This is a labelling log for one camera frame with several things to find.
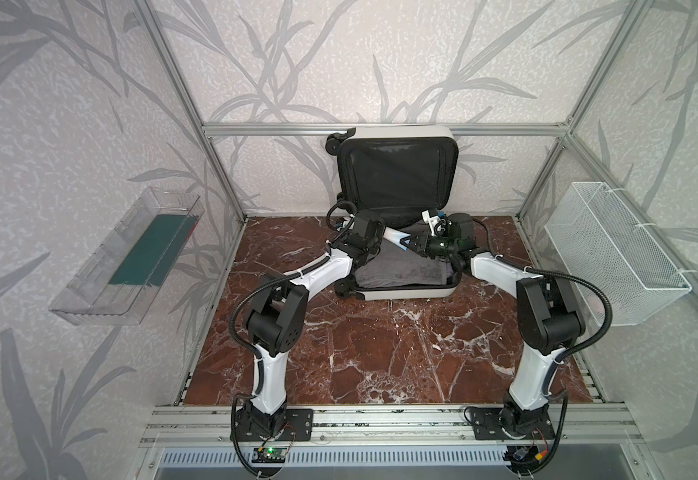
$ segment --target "gray towel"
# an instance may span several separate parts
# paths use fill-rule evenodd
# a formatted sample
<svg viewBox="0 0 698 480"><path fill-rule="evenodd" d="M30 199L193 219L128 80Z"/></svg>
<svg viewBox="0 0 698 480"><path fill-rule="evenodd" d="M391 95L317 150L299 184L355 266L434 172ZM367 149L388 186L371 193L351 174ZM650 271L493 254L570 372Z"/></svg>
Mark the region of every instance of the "gray towel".
<svg viewBox="0 0 698 480"><path fill-rule="evenodd" d="M423 223L402 228L408 234L422 234L429 227ZM356 284L363 288L386 288L411 283L446 285L452 274L450 262L432 260L402 250L388 240L381 243L381 252L368 264L354 272Z"/></svg>

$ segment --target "green paper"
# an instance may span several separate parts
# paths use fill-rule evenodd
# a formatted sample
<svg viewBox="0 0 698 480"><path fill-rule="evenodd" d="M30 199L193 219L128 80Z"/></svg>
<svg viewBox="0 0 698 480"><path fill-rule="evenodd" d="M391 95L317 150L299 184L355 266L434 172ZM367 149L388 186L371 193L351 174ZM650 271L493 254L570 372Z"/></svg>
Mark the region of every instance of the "green paper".
<svg viewBox="0 0 698 480"><path fill-rule="evenodd" d="M198 216L158 215L114 272L109 285L162 286Z"/></svg>

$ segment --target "leaf pattern wallpaper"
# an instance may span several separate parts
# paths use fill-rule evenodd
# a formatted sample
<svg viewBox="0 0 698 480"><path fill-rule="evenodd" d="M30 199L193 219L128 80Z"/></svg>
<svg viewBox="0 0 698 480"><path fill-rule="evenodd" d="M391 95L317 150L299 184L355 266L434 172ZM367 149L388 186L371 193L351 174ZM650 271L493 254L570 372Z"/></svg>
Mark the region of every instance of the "leaf pattern wallpaper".
<svg viewBox="0 0 698 480"><path fill-rule="evenodd" d="M154 1L206 123L564 121L627 4ZM266 215L335 202L324 140L214 142L246 211ZM449 208L514 214L553 140L462 139Z"/></svg>
<svg viewBox="0 0 698 480"><path fill-rule="evenodd" d="M143 323L50 313L145 187L206 211ZM130 2L0 0L0 480L124 475L238 231Z"/></svg>
<svg viewBox="0 0 698 480"><path fill-rule="evenodd" d="M578 135L698 271L698 2L653 3ZM547 267L562 264L543 226L570 182L586 180L567 152L522 220ZM698 312L688 299L611 329L586 358L608 400L628 403L664 477L698 479Z"/></svg>

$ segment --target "red marble tabletop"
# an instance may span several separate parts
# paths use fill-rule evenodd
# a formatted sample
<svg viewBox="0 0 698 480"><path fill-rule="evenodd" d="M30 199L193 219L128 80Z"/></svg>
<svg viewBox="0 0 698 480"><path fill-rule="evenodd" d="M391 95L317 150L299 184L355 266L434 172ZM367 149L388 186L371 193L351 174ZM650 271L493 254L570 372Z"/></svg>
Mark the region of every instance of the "red marble tabletop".
<svg viewBox="0 0 698 480"><path fill-rule="evenodd" d="M484 220L497 250L530 264L510 216ZM484 230L475 225L475 232L484 244ZM315 217L250 219L185 404L229 405L235 392L250 392L253 356L230 340L230 312L260 274L312 261L333 233ZM288 403L501 403L521 354L514 298L470 276L435 300L342 300L331 287L309 302L290 351ZM592 400L574 363L560 368L552 390L563 384L572 402Z"/></svg>

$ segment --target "clear plastic basket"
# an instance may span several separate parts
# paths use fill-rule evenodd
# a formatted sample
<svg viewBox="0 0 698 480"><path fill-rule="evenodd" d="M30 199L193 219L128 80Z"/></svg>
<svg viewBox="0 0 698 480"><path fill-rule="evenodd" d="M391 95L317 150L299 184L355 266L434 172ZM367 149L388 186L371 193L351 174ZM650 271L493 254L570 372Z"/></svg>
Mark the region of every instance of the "clear plastic basket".
<svg viewBox="0 0 698 480"><path fill-rule="evenodd" d="M641 323L691 290L645 225L603 182L573 182L546 232L568 272L608 296L614 326ZM585 287L578 290L601 325L602 303Z"/></svg>
<svg viewBox="0 0 698 480"><path fill-rule="evenodd" d="M144 190L50 305L75 325L137 325L204 213L199 195Z"/></svg>

